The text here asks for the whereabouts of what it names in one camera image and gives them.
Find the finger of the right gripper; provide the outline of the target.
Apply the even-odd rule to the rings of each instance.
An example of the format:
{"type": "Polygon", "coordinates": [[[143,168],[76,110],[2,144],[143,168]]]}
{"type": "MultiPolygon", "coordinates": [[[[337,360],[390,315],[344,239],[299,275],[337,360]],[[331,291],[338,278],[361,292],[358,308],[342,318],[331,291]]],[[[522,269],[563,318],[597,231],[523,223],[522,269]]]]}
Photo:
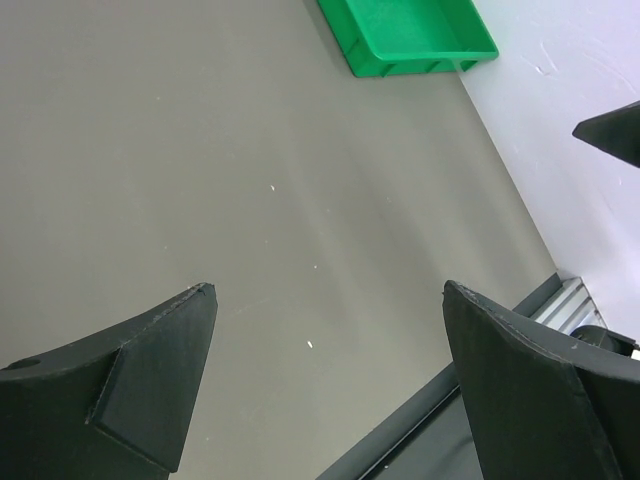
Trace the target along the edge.
{"type": "Polygon", "coordinates": [[[572,136],[638,168],[640,102],[583,120],[576,125],[572,136]]]}

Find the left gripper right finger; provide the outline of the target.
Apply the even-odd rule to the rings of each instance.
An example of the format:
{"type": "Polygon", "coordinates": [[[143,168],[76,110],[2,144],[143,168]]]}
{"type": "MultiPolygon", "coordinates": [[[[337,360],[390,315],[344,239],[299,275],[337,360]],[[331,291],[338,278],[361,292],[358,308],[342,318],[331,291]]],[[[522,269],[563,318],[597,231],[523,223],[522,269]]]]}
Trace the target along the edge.
{"type": "Polygon", "coordinates": [[[447,281],[443,316],[487,479],[636,479],[639,363],[447,281]]]}

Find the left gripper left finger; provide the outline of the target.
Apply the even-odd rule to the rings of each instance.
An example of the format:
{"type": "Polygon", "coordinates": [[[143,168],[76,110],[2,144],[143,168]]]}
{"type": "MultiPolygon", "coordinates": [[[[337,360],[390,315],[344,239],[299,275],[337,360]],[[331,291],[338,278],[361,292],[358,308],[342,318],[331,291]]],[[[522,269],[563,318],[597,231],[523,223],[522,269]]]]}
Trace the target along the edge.
{"type": "Polygon", "coordinates": [[[166,479],[180,465],[217,315],[195,285],[1,371],[4,479],[166,479]]]}

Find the aluminium frame rail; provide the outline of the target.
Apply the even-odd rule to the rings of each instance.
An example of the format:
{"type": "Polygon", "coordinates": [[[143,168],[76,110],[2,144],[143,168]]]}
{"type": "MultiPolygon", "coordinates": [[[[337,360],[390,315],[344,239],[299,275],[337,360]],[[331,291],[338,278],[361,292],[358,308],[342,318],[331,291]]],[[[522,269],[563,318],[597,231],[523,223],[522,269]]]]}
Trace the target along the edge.
{"type": "Polygon", "coordinates": [[[531,318],[566,335],[582,326],[607,327],[587,287],[579,277],[563,281],[561,288],[535,311],[531,318]]]}

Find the green plastic tray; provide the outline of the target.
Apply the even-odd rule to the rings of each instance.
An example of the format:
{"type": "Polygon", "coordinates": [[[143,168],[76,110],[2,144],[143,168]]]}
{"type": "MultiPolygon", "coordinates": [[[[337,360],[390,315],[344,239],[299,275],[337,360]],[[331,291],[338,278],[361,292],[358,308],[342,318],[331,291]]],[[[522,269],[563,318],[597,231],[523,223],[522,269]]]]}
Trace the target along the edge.
{"type": "Polygon", "coordinates": [[[318,3],[358,78],[466,72],[499,57],[471,0],[318,3]]]}

